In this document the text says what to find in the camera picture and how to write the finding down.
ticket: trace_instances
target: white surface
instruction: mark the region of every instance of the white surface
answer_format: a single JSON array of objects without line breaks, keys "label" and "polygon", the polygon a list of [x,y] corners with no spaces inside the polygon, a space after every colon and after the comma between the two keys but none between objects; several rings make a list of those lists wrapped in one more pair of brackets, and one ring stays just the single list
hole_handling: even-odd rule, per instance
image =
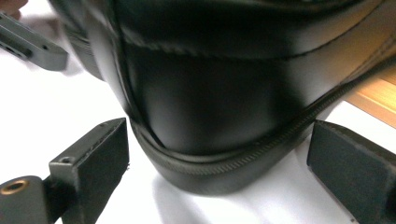
[{"label": "white surface", "polygon": [[[66,45],[49,25],[53,16],[47,2],[30,1],[22,13],[24,23]],[[45,71],[3,50],[0,64],[1,183],[22,175],[47,177],[48,162],[85,132],[105,120],[125,117],[107,84],[85,72],[73,56],[63,73]],[[396,152],[396,131],[352,105],[340,104],[329,121]],[[129,135],[130,170],[98,224],[351,222],[352,217],[305,165],[308,140],[248,188],[221,197],[202,197],[168,184],[131,130]]]}]

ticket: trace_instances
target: gray plastic part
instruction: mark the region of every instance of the gray plastic part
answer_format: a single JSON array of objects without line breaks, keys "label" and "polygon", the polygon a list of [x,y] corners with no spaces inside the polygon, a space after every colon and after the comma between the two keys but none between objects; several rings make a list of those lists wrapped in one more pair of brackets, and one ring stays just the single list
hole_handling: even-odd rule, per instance
[{"label": "gray plastic part", "polygon": [[2,12],[0,48],[50,71],[62,71],[67,65],[64,49]]},{"label": "gray plastic part", "polygon": [[49,163],[68,195],[63,224],[94,224],[129,164],[126,119],[102,123]]},{"label": "gray plastic part", "polygon": [[48,208],[43,183],[37,176],[22,176],[0,185],[0,224],[51,224]]},{"label": "gray plastic part", "polygon": [[360,224],[396,223],[396,155],[349,129],[317,121],[307,164]]}]

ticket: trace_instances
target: wooden surface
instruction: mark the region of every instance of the wooden surface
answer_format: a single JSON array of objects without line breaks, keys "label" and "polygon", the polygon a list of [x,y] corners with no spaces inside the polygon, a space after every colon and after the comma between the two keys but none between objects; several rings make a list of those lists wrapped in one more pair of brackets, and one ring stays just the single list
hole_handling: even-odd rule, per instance
[{"label": "wooden surface", "polygon": [[396,69],[362,85],[347,101],[396,128]]}]

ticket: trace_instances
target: screw hole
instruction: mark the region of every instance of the screw hole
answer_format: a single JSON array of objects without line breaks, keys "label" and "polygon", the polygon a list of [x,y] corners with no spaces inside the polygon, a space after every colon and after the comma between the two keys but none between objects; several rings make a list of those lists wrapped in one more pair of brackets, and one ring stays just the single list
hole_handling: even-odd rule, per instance
[{"label": "screw hole", "polygon": [[3,195],[14,194],[14,193],[18,193],[18,192],[26,189],[28,185],[29,185],[29,181],[27,181],[27,180],[16,180],[16,181],[12,182],[11,184],[3,187],[0,190],[0,192]]},{"label": "screw hole", "polygon": [[59,162],[65,163],[65,164],[69,164],[69,163],[72,163],[73,160],[74,160],[73,157],[63,157],[63,158],[61,158],[61,159],[59,160]]}]

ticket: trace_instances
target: black leather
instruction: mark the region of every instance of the black leather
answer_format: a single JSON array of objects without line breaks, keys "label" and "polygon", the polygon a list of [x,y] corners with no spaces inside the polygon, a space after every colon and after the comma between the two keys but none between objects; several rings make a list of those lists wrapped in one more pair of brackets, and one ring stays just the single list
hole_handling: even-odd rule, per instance
[{"label": "black leather", "polygon": [[82,5],[101,74],[143,149],[167,179],[196,192],[254,180],[321,111],[394,65],[393,0]]}]

